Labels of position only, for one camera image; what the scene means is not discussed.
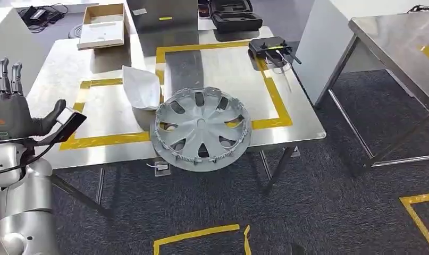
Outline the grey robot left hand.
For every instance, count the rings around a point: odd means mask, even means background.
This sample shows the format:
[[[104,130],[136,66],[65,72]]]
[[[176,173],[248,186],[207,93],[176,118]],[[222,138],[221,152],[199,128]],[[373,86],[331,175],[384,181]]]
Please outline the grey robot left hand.
[[[8,58],[0,59],[0,141],[48,135],[66,108],[66,101],[58,100],[45,117],[32,117],[22,89],[22,64],[12,65],[11,78],[8,64]]]

